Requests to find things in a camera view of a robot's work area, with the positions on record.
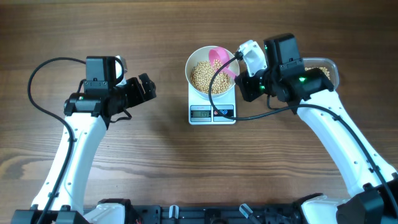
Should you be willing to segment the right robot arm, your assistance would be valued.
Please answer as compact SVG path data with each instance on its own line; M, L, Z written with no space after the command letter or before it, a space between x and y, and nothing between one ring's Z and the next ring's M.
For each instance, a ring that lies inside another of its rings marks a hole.
M241 44L246 70L235 82L244 100L276 97L305 122L336 164L346 200L323 194L303 199L305 223L396 223L397 171L370 145L344 109L334 84L319 68L307 69L292 34Z

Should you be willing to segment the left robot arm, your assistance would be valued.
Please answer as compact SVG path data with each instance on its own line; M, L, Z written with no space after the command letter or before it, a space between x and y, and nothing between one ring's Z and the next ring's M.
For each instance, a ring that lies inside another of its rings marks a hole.
M126 79L127 66L120 56L88 56L82 62L86 77L64 103L61 118L42 107L38 109L59 120L63 136L49 174L30 209L16 210L12 223L142 223L129 199L99 201L84 212L86 184L97 148L112 116L156 97L155 84L147 74Z

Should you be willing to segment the pink plastic scoop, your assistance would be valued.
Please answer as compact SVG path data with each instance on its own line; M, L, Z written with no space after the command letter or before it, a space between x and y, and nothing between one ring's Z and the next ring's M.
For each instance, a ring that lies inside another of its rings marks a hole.
M215 47L211 49L208 53L208 57L211 66L216 71L230 60L229 51L222 47ZM229 69L229 65L226 65L221 72L226 73L232 79L235 79L236 77L236 73Z

